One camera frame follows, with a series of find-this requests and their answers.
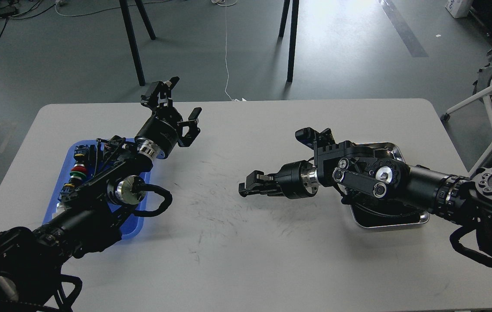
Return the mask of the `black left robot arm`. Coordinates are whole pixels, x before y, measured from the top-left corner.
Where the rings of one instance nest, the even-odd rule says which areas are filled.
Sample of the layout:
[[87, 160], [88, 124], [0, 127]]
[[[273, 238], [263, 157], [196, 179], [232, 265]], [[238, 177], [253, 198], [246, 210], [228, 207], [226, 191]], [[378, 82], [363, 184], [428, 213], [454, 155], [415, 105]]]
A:
[[74, 156], [51, 221], [33, 231], [0, 232], [0, 312], [71, 312], [83, 283], [62, 274], [63, 264], [120, 241], [130, 216], [156, 217], [170, 207], [171, 193], [140, 175], [150, 172], [156, 159], [168, 158], [174, 146], [189, 147], [200, 133], [202, 109], [184, 120], [173, 105], [178, 81], [158, 81], [141, 96], [151, 116], [133, 142], [114, 136], [98, 140], [95, 153], [83, 149]]

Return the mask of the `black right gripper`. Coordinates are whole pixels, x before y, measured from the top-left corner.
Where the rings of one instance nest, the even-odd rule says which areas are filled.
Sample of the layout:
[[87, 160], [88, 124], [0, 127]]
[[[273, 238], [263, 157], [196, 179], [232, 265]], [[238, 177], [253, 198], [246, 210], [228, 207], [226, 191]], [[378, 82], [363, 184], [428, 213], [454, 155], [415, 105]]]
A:
[[319, 184], [310, 178], [315, 166], [305, 160], [290, 162], [275, 173], [265, 174], [253, 171], [246, 177], [246, 182], [238, 184], [238, 193], [242, 197], [266, 195], [268, 197], [286, 197], [300, 199], [314, 197]]

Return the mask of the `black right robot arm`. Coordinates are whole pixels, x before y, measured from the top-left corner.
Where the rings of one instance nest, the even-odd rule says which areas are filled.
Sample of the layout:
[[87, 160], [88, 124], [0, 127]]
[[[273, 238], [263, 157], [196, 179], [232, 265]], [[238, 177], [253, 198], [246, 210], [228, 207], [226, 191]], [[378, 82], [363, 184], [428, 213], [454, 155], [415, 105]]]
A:
[[468, 178], [410, 166], [366, 144], [337, 143], [329, 128], [306, 127], [295, 137], [313, 150], [313, 162], [290, 162], [272, 174], [255, 170], [239, 184], [240, 196], [308, 198], [323, 186], [371, 214], [385, 206], [426, 211], [459, 226], [450, 235], [456, 252], [492, 268], [492, 167]]

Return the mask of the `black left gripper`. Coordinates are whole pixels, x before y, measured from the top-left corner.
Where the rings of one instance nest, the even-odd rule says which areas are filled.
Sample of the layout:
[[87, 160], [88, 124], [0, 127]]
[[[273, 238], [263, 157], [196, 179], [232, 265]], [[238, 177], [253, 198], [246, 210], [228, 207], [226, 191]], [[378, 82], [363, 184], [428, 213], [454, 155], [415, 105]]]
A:
[[[179, 82], [180, 77], [172, 77], [168, 81], [154, 82], [146, 94], [141, 95], [140, 104], [149, 108], [152, 114], [164, 107], [173, 107], [172, 90]], [[136, 142], [149, 140], [157, 145], [161, 153], [158, 159], [166, 159], [176, 144], [179, 147], [189, 147], [196, 140], [201, 130], [198, 127], [198, 117], [202, 108], [194, 108], [188, 120], [184, 121], [177, 112], [151, 115], [135, 137]], [[184, 128], [188, 132], [182, 135]]]

